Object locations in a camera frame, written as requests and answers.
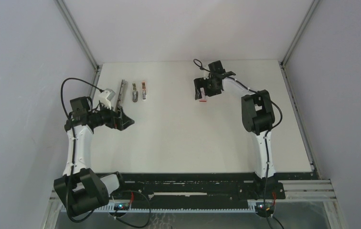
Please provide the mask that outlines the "red white staple box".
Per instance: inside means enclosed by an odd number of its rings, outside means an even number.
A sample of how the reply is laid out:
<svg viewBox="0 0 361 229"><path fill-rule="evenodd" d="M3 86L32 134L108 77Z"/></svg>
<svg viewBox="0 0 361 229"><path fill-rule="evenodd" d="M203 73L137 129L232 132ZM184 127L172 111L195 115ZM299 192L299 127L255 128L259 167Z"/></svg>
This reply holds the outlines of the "red white staple box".
<svg viewBox="0 0 361 229"><path fill-rule="evenodd" d="M200 88L200 102L207 102L204 88Z"/></svg>

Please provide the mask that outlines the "beige small stapler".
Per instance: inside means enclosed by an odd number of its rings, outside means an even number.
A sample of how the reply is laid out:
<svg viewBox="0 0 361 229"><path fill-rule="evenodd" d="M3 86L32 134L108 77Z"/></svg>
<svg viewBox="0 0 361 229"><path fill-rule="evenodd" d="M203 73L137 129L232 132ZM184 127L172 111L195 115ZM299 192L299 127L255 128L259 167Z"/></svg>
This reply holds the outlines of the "beige small stapler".
<svg viewBox="0 0 361 229"><path fill-rule="evenodd" d="M132 83L132 101L134 103L136 103L138 101L138 89L137 89L137 84L136 83Z"/></svg>

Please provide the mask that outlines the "black and grey large stapler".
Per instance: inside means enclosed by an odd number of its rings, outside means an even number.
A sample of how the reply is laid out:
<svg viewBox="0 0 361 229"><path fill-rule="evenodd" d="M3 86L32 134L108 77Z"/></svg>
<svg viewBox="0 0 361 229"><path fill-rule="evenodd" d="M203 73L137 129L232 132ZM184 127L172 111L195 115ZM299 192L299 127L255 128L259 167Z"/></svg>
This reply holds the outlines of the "black and grey large stapler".
<svg viewBox="0 0 361 229"><path fill-rule="evenodd" d="M119 93L117 95L116 106L115 106L116 112L118 112L119 109L122 107L123 101L125 99L126 91L127 91L127 85L128 85L128 81L126 81L126 80L121 81Z"/></svg>

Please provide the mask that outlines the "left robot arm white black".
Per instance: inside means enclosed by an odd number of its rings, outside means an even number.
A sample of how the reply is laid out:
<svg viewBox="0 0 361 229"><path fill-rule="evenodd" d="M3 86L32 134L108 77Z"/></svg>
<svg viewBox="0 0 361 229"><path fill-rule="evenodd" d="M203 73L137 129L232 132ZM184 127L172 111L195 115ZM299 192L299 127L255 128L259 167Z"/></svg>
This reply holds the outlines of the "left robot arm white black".
<svg viewBox="0 0 361 229"><path fill-rule="evenodd" d="M101 106L93 110L89 97L70 101L72 111L64 129L69 146L63 175L53 182L53 188L62 201L69 218L79 222L78 216L88 216L97 208L109 203L110 195L121 199L127 194L127 186L119 172L99 177L91 169L91 143L94 130L106 126L123 131L135 121L119 107L116 111Z"/></svg>

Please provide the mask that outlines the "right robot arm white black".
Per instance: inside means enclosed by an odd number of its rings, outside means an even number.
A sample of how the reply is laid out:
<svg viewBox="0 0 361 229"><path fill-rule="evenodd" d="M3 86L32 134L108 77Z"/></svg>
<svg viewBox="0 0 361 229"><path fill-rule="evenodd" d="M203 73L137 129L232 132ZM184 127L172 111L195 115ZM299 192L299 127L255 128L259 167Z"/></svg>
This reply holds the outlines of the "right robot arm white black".
<svg viewBox="0 0 361 229"><path fill-rule="evenodd" d="M203 77L195 78L195 99L205 102L207 97L220 95L224 91L233 91L241 100L241 119L244 129L253 138L256 152L254 173L256 184L254 192L259 198L267 198L273 192L268 181L274 176L271 152L271 132L278 125L274 108L277 105L271 100L267 90L254 90L236 79L236 73L227 71L221 61L214 61L206 66L194 59L193 63L204 72Z"/></svg>

